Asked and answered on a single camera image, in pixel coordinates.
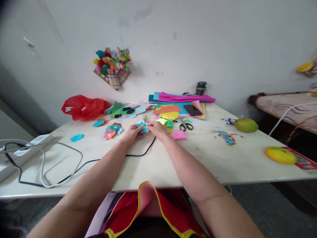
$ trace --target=red plastic bag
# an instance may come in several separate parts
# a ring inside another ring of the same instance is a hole
[[[73,120],[97,118],[100,113],[110,107],[110,103],[103,99],[89,99],[83,95],[73,96],[67,99],[62,106],[65,114],[72,115]]]

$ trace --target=scissors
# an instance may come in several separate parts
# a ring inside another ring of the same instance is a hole
[[[186,127],[187,127],[188,130],[194,129],[194,127],[193,127],[192,124],[190,124],[190,123],[185,123],[181,117],[179,117],[178,119],[180,119],[181,122],[182,122],[182,123],[180,124],[180,126],[179,126],[179,129],[181,129],[182,131],[186,131],[185,125],[186,125]]]
[[[122,109],[123,111],[127,111],[127,114],[132,114],[134,112],[134,109],[136,109],[137,107],[140,107],[140,105],[135,106],[135,107],[125,107],[124,109]]]

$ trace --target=black smartphone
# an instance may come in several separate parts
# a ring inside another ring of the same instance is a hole
[[[202,113],[192,104],[190,105],[184,105],[184,108],[191,116],[201,116]]]

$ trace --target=white marble tabletop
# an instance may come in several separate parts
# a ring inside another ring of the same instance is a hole
[[[130,125],[141,121],[145,115],[153,120],[153,111],[146,111],[133,119],[124,119],[119,123],[124,130]],[[206,121],[219,124],[222,118],[236,118],[229,112],[214,103],[206,103]],[[83,154],[82,163],[100,159],[112,146],[122,138],[122,134],[107,141],[101,141],[107,126],[93,127],[96,120],[70,121],[52,132],[54,141],[70,145]],[[316,177],[302,171],[295,165],[279,164],[264,154],[267,146],[285,146],[261,131],[243,133],[233,125],[227,125],[233,133],[244,136],[235,136],[236,146],[230,147],[225,140],[212,132],[213,128],[204,122],[193,121],[194,129],[186,131],[188,140],[178,142],[193,156],[195,156],[222,184],[243,184],[258,182],[274,182]],[[174,123],[174,131],[179,130],[179,123]],[[71,142],[70,137],[83,133],[83,139]],[[153,141],[153,135],[148,133],[138,138],[128,154],[143,154]],[[47,159],[44,175],[47,183],[55,184],[70,175],[74,170],[80,155],[61,145],[47,145],[44,147]],[[23,166],[23,181],[40,183],[40,167],[42,154],[37,153]],[[18,171],[14,172],[0,183],[0,198],[30,198],[53,197],[65,195],[71,187],[96,162],[85,165],[66,184],[55,188],[40,188],[18,183]],[[143,181],[151,181],[157,188],[182,187],[173,164],[159,140],[156,140],[149,152],[142,157],[126,157],[120,170],[113,191],[137,190]]]

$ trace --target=thermos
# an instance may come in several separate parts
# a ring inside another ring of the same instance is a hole
[[[204,95],[207,82],[201,81],[197,83],[196,95]]]

